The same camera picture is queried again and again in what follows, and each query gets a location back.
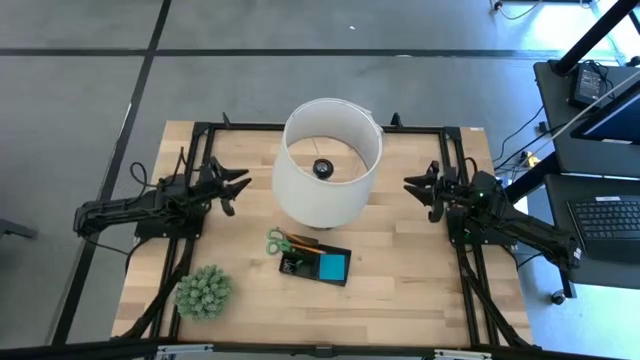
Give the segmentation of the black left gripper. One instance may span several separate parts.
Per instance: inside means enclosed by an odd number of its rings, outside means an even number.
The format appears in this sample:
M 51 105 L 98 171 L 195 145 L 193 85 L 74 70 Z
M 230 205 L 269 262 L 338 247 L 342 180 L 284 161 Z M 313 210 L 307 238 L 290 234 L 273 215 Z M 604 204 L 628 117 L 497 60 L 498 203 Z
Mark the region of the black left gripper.
M 222 210 L 226 215 L 233 215 L 234 208 L 231 201 L 247 187 L 252 179 L 242 179 L 236 183 L 229 183 L 249 173 L 248 169 L 227 169 L 216 157 L 211 157 L 206 165 L 200 168 L 202 180 L 196 182 L 196 194 L 205 200 L 218 198 Z

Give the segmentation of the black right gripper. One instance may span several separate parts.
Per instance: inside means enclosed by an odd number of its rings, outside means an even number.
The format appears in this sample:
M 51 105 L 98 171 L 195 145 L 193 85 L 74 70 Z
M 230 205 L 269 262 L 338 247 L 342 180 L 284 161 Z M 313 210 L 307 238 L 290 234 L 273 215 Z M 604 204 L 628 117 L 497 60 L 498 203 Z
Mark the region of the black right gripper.
M 423 175 L 405 177 L 404 181 L 413 186 L 405 186 L 404 189 L 423 206 L 431 206 L 428 215 L 430 222 L 439 222 L 444 215 L 444 204 L 461 200 L 463 187 L 456 167 L 440 167 L 438 161 L 432 161 L 429 170 L 431 172 Z

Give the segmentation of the green handled scissors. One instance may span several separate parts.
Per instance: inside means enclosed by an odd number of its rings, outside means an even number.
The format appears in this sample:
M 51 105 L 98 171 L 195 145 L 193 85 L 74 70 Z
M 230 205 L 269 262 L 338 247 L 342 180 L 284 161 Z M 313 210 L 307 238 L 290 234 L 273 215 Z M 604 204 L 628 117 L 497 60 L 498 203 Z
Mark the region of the green handled scissors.
M 266 253 L 268 255 L 296 252 L 291 240 L 279 228 L 269 229 L 266 233 L 266 240 Z

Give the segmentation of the black mesh desk organizer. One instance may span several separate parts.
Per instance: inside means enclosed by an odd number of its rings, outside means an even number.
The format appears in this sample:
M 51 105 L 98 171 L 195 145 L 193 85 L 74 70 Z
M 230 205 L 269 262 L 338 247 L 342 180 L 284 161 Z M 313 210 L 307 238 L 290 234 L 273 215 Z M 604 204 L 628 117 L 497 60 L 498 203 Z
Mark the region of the black mesh desk organizer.
M 324 244 L 319 244 L 317 248 L 326 251 L 326 254 L 342 254 L 345 256 L 346 277 L 343 281 L 320 280 L 318 273 L 319 273 L 320 256 L 322 254 L 316 254 L 316 253 L 312 253 L 304 250 L 296 250 L 295 253 L 283 253 L 280 260 L 279 272 L 282 274 L 290 275 L 290 276 L 295 276 L 295 277 L 300 277 L 308 280 L 332 284 L 335 286 L 345 287 L 348 280 L 352 251 L 349 249 L 344 249 L 344 248 L 339 248 L 339 247 L 334 247 L 334 246 L 329 246 Z M 298 267 L 294 274 L 283 273 L 281 271 L 281 264 L 284 258 L 289 258 L 292 260 L 304 260 L 304 264 Z

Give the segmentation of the blue sticky note pad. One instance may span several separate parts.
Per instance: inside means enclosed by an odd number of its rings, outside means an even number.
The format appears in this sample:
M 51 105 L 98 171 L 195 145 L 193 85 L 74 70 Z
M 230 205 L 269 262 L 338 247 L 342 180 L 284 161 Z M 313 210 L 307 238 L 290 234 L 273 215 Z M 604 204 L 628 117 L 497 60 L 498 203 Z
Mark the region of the blue sticky note pad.
M 322 254 L 319 263 L 319 279 L 327 281 L 343 281 L 346 261 L 342 254 Z

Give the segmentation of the white lamp shade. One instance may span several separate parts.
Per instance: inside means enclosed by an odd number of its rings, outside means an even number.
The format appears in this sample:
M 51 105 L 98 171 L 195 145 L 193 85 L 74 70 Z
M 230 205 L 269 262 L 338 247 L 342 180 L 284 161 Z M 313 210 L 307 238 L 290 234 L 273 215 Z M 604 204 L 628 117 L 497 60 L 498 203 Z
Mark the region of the white lamp shade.
M 304 171 L 290 147 L 300 140 L 325 137 L 355 151 L 365 173 L 347 182 L 329 182 Z M 289 116 L 272 168 L 272 193 L 295 221 L 313 228 L 334 228 L 357 218 L 367 205 L 383 155 L 384 132 L 371 112 L 338 98 L 319 98 Z

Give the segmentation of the black desk support bar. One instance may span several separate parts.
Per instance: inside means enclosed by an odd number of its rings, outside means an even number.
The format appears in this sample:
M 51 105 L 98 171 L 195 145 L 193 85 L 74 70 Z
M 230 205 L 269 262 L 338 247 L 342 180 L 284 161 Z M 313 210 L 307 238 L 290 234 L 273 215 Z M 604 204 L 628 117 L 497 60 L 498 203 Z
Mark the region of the black desk support bar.
M 559 166 L 556 152 L 552 152 L 515 182 L 505 188 L 507 198 L 511 203 L 515 203 L 528 195 L 531 191 L 537 189 L 542 184 L 546 175 L 559 175 L 561 172 L 562 169 Z

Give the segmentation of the green artificial plant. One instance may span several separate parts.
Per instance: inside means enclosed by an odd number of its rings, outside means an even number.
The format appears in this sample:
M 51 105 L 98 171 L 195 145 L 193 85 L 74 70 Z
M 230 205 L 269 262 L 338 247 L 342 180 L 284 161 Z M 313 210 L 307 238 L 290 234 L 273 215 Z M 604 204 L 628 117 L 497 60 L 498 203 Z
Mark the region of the green artificial plant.
M 214 319 L 225 310 L 231 293 L 230 276 L 217 265 L 208 265 L 178 282 L 175 305 L 182 318 Z

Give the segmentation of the black keyboard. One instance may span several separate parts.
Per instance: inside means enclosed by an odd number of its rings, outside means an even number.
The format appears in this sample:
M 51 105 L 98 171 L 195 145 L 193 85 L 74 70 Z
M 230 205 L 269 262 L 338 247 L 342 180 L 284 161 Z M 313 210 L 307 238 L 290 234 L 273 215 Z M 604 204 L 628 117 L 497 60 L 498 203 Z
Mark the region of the black keyboard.
M 589 258 L 640 264 L 640 195 L 589 197 L 566 204 Z

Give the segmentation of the black power adapter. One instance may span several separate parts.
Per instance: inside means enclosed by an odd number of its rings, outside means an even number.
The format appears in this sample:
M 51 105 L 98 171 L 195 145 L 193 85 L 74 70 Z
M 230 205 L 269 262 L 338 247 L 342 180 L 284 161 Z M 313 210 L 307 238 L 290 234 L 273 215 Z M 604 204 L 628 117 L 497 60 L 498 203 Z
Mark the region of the black power adapter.
M 585 108 L 604 94 L 605 81 L 600 66 L 594 62 L 583 62 L 576 70 L 568 103 Z

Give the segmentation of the black keyboard desk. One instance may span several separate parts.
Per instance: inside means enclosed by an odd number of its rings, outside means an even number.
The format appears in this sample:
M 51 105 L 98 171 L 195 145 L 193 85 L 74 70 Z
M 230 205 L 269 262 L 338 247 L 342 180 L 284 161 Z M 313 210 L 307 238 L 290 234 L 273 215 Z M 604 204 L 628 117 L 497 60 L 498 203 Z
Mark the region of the black keyboard desk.
M 640 195 L 640 182 L 596 179 L 564 175 L 547 175 L 544 185 L 555 225 L 578 236 L 581 260 L 577 268 L 565 272 L 568 281 L 576 284 L 640 289 L 640 264 L 592 259 L 582 243 L 566 202 L 598 196 Z

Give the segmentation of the black computer monitor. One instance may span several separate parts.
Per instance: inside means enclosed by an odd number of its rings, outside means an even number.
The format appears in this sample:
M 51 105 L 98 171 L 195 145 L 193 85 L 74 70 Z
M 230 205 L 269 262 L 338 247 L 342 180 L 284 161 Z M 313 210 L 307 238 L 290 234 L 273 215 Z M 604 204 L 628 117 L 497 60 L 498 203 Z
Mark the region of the black computer monitor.
M 597 110 L 570 135 L 586 140 L 640 145 L 640 80 Z

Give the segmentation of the grey chair leg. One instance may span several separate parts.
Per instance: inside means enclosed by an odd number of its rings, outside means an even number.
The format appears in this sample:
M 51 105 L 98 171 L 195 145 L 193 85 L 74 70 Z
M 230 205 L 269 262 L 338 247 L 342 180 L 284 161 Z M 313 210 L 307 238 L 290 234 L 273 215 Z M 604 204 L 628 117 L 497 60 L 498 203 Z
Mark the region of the grey chair leg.
M 35 239 L 38 231 L 27 226 L 0 218 L 0 239 L 4 236 L 15 235 L 26 239 Z

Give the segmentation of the black horizontal beam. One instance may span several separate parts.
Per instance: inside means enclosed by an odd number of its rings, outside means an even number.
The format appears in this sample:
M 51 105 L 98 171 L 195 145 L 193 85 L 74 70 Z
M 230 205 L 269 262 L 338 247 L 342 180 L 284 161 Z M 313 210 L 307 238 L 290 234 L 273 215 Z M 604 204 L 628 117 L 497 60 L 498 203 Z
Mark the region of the black horizontal beam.
M 254 343 L 188 343 L 173 338 L 125 339 L 0 349 L 0 360 L 133 360 L 190 353 L 265 353 L 337 356 L 419 357 L 428 360 L 620 360 L 617 358 L 542 350 L 536 347 L 475 345 L 468 348 L 343 345 L 285 345 Z

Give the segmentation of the black tall post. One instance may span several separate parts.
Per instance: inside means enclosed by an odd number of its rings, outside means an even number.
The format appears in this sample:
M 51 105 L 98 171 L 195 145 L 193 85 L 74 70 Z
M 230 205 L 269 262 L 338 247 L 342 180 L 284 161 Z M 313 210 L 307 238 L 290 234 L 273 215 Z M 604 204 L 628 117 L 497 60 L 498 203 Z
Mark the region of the black tall post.
M 557 62 L 549 62 L 553 73 L 568 74 L 624 17 L 640 5 L 640 0 L 617 0 L 613 6 Z

